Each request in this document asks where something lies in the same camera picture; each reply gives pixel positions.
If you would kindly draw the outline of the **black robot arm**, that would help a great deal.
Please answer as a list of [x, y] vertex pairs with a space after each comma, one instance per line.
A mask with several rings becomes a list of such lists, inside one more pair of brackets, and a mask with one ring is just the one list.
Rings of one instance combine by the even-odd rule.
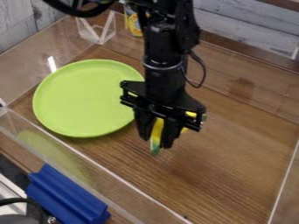
[[186, 86], [203, 83], [187, 77], [188, 60], [204, 64], [192, 48], [202, 29], [192, 0], [125, 0], [133, 8], [144, 37], [144, 80], [120, 82], [120, 102], [132, 108], [139, 136], [158, 153], [174, 146], [183, 130], [202, 129], [206, 106], [187, 93]]

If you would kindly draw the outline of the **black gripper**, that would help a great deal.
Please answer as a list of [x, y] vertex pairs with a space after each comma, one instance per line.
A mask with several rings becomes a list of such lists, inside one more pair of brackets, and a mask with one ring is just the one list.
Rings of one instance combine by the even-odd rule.
[[[156, 118], [163, 119], [160, 146], [171, 149], [174, 140], [180, 136], [183, 127], [202, 129], [206, 106], [188, 94], [186, 84], [187, 66], [144, 66], [144, 80], [123, 80], [120, 102], [135, 111], [135, 123], [139, 136], [148, 140]], [[190, 111], [195, 118], [186, 115]]]

